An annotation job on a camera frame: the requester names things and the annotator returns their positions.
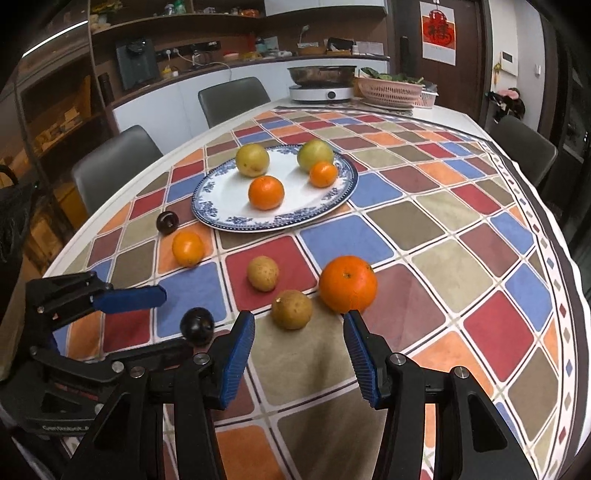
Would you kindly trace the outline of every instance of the paper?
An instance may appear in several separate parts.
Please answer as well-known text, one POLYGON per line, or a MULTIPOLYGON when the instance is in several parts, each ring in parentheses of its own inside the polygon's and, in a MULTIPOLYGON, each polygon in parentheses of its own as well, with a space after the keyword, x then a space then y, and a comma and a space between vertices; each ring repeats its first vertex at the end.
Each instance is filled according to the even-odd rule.
POLYGON ((453 8, 426 2, 420 2, 420 5, 423 58, 455 66, 456 20, 453 8))

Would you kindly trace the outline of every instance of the chair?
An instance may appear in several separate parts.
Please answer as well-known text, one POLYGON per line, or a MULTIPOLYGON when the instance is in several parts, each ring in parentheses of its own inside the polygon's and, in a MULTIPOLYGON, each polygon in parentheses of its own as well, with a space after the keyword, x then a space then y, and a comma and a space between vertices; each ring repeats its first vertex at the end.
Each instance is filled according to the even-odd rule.
POLYGON ((504 116, 491 127, 492 139, 516 162, 525 178, 534 187, 540 185, 556 159, 558 151, 542 137, 514 116, 504 116))
POLYGON ((89 215, 128 181, 162 157, 162 152, 139 125, 134 125, 95 148, 72 168, 72 177, 89 215))
POLYGON ((220 83, 199 92, 199 103, 209 128, 270 101, 256 77, 220 83))

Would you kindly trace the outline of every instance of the plastic basket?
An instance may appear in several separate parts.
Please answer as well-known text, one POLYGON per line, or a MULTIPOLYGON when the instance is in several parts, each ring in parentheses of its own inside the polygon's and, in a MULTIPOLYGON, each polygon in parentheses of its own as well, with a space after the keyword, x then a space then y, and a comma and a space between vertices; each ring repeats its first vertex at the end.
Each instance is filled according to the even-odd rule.
POLYGON ((421 96, 417 99, 414 106, 419 108, 433 108, 435 105, 435 99, 437 98, 437 92, 428 92, 423 90, 421 96))
POLYGON ((422 85, 405 82, 391 82, 360 77, 359 90, 364 97, 387 106, 414 106, 421 96, 422 85))

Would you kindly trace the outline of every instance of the orange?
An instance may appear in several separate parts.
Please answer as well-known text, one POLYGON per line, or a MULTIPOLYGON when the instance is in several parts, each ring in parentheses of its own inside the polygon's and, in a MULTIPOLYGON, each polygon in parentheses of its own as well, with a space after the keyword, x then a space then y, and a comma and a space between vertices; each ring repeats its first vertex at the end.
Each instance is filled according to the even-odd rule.
POLYGON ((318 282, 320 298, 337 313, 364 311, 375 299, 378 279, 365 260, 346 255, 325 266, 318 282))
POLYGON ((195 232, 181 230, 173 239, 173 255, 181 267, 194 267, 205 256, 203 240, 195 232))
POLYGON ((259 210, 271 210, 279 207, 284 196, 283 184, 270 175, 254 179, 248 187, 248 199, 252 206, 259 210))
POLYGON ((319 161, 310 169, 310 183, 320 189, 330 187, 338 174, 338 169, 332 163, 319 161))

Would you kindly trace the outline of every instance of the wooden door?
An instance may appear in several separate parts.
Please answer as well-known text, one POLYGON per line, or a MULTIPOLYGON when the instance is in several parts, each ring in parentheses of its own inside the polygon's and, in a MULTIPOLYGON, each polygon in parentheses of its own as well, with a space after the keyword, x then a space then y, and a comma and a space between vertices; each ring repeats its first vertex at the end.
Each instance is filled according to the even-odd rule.
MULTIPOLYGON (((433 9, 437 7, 432 2, 426 3, 433 9)), ((395 0, 398 68, 412 77, 424 77, 436 83, 439 93, 436 105, 466 113, 477 122, 485 83, 489 83, 483 78, 486 49, 482 8, 478 0, 440 0, 439 5, 453 9, 455 66, 423 58, 420 0, 395 0)))

